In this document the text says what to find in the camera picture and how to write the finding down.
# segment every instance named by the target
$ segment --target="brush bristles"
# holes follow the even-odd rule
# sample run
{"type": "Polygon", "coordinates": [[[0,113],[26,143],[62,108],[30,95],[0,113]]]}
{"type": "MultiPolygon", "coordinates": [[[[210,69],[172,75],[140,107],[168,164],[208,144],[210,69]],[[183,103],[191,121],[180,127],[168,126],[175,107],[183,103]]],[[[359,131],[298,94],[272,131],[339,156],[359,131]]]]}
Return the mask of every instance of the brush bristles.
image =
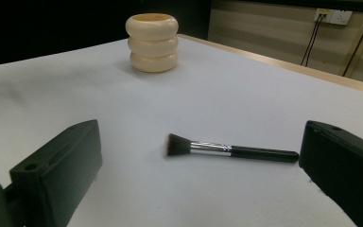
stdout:
{"type": "Polygon", "coordinates": [[[174,156],[190,153],[190,140],[170,133],[167,137],[166,155],[174,156]]]}

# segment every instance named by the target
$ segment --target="power outlet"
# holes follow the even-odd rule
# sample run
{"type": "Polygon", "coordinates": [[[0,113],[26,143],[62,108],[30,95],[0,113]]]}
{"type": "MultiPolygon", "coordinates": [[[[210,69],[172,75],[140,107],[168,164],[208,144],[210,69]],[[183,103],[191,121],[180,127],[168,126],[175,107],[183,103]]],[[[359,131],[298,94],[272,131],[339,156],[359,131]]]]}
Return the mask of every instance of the power outlet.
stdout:
{"type": "Polygon", "coordinates": [[[329,23],[331,20],[333,10],[332,9],[317,9],[317,12],[315,12],[314,21],[318,21],[320,14],[323,14],[323,18],[321,19],[321,22],[323,23],[329,23]]]}
{"type": "Polygon", "coordinates": [[[335,25],[347,25],[349,23],[349,19],[352,16],[352,11],[344,11],[344,10],[333,10],[331,19],[329,21],[330,24],[335,25]]]}

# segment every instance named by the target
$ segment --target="ribbed container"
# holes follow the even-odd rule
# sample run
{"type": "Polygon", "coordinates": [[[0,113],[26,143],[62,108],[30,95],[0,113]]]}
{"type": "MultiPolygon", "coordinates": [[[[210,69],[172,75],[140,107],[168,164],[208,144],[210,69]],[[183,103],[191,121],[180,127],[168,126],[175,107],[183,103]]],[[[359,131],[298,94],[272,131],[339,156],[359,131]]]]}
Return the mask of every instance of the ribbed container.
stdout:
{"type": "Polygon", "coordinates": [[[178,61],[178,21],[167,14],[144,13],[126,22],[131,65],[143,72],[159,73],[178,61]]]}

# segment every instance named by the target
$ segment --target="table surface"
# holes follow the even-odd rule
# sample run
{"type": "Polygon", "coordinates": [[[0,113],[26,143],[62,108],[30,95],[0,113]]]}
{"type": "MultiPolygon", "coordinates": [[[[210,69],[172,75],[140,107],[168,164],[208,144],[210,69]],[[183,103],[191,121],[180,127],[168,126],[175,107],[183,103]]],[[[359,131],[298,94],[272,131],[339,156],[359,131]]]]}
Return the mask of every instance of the table surface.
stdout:
{"type": "Polygon", "coordinates": [[[0,183],[67,127],[97,119],[104,164],[69,226],[354,226],[298,164],[164,150],[172,132],[300,151],[307,120],[363,138],[363,83],[179,41],[178,65],[160,74],[134,70],[126,40],[0,65],[0,183]]]}

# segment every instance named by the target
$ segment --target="metal ferrule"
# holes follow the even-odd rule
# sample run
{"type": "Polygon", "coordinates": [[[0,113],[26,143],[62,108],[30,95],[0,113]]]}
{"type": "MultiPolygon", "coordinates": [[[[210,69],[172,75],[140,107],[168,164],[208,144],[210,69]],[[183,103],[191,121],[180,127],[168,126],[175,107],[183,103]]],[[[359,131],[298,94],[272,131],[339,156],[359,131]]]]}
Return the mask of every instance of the metal ferrule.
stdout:
{"type": "Polygon", "coordinates": [[[192,141],[190,144],[190,148],[197,150],[208,150],[208,151],[227,152],[227,153],[230,153],[232,150],[232,146],[230,145],[222,145],[222,144],[207,143],[200,141],[192,141]]]}

